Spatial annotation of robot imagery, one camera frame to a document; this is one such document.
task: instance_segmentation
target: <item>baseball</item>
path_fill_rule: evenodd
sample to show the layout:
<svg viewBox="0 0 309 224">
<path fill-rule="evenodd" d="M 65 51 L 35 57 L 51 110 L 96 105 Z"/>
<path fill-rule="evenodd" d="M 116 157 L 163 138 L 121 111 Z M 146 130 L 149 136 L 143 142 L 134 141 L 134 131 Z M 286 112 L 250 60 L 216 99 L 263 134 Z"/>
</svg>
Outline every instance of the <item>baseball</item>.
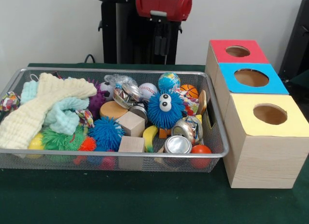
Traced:
<svg viewBox="0 0 309 224">
<path fill-rule="evenodd" d="M 143 92 L 144 99 L 147 100 L 147 101 L 150 100 L 150 97 L 152 95 L 155 95 L 158 92 L 158 89 L 152 83 L 144 83 L 144 84 L 139 86 L 139 89 Z"/>
</svg>

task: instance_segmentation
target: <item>googly eyes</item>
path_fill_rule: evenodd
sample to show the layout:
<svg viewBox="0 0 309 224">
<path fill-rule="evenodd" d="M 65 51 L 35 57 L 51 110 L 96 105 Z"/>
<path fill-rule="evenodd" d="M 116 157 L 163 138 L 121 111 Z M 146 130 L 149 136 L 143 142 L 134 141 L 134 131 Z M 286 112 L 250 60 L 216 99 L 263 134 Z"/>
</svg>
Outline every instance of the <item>googly eyes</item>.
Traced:
<svg viewBox="0 0 309 224">
<path fill-rule="evenodd" d="M 168 94 L 161 95 L 159 101 L 160 101 L 160 109 L 163 112 L 169 112 L 170 109 L 172 109 L 171 104 L 172 98 Z"/>
<path fill-rule="evenodd" d="M 169 102 L 172 102 L 172 98 L 168 95 L 168 94 L 163 94 L 160 96 L 160 99 L 159 101 L 169 101 Z"/>
</svg>

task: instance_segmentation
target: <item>toy banana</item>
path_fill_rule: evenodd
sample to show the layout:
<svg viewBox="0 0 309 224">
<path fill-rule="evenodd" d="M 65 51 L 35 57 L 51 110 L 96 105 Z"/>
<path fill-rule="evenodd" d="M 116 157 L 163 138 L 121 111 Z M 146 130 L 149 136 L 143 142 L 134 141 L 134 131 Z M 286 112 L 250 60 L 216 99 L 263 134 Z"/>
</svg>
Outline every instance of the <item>toy banana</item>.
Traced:
<svg viewBox="0 0 309 224">
<path fill-rule="evenodd" d="M 158 128 L 156 126 L 150 126 L 143 133 L 143 138 L 145 139 L 145 151 L 147 153 L 153 153 L 153 139 L 155 135 L 158 133 Z"/>
</svg>

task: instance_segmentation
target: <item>wire mesh basket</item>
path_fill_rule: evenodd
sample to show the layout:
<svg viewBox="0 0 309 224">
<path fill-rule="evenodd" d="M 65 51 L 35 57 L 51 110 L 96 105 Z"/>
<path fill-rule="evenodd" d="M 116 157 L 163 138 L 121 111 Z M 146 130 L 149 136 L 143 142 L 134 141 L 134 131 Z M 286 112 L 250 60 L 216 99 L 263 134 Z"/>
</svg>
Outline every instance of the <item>wire mesh basket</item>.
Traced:
<svg viewBox="0 0 309 224">
<path fill-rule="evenodd" d="M 13 76 L 5 87 L 1 97 L 8 91 L 21 94 L 30 75 L 39 77 L 42 72 L 57 71 L 62 77 L 95 79 L 103 82 L 107 74 L 127 75 L 138 84 L 145 82 L 157 84 L 163 71 L 142 70 L 99 70 L 99 69 L 62 69 L 62 68 L 25 68 Z M 212 154 L 167 154 L 158 153 L 165 140 L 158 135 L 153 140 L 154 153 L 117 153 L 117 152 L 79 152 L 49 150 L 0 149 L 0 168 L 21 169 L 73 169 L 73 170 L 135 170 L 135 171 L 181 171 L 211 172 L 221 157 L 229 151 L 225 128 L 220 116 L 216 96 L 208 75 L 202 72 L 177 72 L 182 84 L 194 85 L 200 92 L 207 93 L 207 109 L 202 116 L 203 140 Z M 7 114 L 0 115 L 0 122 Z M 192 161 L 208 162 L 206 168 L 194 167 Z"/>
</svg>

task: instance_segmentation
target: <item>small orange basketball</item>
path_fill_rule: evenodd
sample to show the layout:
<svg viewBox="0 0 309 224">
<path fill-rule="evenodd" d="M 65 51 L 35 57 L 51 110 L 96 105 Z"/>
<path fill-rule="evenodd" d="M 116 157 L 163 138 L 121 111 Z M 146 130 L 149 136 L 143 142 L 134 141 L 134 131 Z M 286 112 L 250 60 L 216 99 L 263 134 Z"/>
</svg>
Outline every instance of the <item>small orange basketball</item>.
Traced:
<svg viewBox="0 0 309 224">
<path fill-rule="evenodd" d="M 186 84 L 186 85 L 182 85 L 182 86 L 180 87 L 180 89 L 181 89 L 182 91 L 187 91 L 187 92 L 188 92 L 187 94 L 188 94 L 190 97 L 198 98 L 198 91 L 197 91 L 197 89 L 196 89 L 194 86 Z"/>
</svg>

